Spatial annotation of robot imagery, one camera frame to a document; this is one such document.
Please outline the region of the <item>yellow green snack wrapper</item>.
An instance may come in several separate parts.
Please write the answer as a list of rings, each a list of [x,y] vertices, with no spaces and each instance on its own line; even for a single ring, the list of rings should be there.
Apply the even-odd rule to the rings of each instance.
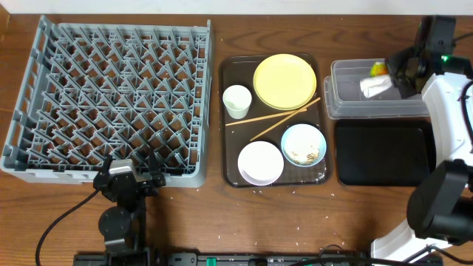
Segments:
[[[387,68],[387,65],[383,62],[375,62],[370,69],[370,76],[371,77],[377,77],[381,75],[388,75],[389,70]]]

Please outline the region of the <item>white napkin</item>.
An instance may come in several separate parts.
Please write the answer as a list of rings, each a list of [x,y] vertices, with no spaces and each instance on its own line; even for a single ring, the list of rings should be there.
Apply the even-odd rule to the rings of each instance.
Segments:
[[[391,77],[388,75],[379,75],[371,78],[365,78],[360,81],[360,89],[364,97],[372,98],[387,91],[392,86]]]

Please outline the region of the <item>pink white bowl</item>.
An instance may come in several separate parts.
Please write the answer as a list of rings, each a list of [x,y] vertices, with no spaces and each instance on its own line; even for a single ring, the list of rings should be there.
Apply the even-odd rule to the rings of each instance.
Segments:
[[[243,179],[251,185],[270,185],[282,175],[284,158],[274,144],[256,141],[241,150],[237,166]]]

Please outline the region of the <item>white paper cup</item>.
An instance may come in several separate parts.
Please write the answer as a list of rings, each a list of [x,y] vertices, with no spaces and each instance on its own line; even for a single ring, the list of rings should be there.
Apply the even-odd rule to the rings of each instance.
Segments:
[[[242,85],[229,86],[222,96],[222,101],[233,119],[243,119],[249,111],[252,95],[249,89]]]

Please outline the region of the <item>light blue bowl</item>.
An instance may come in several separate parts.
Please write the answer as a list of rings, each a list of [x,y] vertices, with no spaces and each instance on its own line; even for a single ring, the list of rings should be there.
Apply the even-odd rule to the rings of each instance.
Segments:
[[[314,146],[317,146],[320,151],[318,160],[308,166],[295,164],[287,155],[287,148],[295,143],[313,144]],[[300,123],[289,127],[285,131],[281,139],[281,148],[283,155],[293,165],[299,167],[311,167],[317,165],[324,159],[327,151],[327,142],[324,135],[315,126]]]

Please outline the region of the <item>pile of rice waste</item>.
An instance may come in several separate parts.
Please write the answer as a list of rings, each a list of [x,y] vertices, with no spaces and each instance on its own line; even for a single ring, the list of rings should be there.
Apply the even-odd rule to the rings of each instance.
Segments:
[[[297,165],[312,165],[319,158],[319,149],[313,144],[295,143],[287,148],[288,157]]]

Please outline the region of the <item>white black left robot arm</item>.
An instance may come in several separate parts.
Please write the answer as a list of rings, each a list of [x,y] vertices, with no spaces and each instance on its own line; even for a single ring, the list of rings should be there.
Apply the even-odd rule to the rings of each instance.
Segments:
[[[157,196],[157,189],[165,184],[153,151],[144,174],[137,173],[130,159],[106,157],[93,187],[116,204],[98,221],[108,265],[159,265],[160,252],[146,244],[146,198]]]

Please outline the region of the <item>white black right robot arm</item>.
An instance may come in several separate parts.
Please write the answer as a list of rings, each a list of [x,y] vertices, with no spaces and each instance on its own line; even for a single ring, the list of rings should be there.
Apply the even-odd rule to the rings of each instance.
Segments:
[[[406,220],[374,240],[367,265],[417,265],[437,251],[472,240],[472,65],[453,54],[458,39],[451,16],[422,18],[412,47],[376,63],[361,80],[366,98],[391,87],[402,98],[421,95],[429,112],[435,170],[413,191]]]

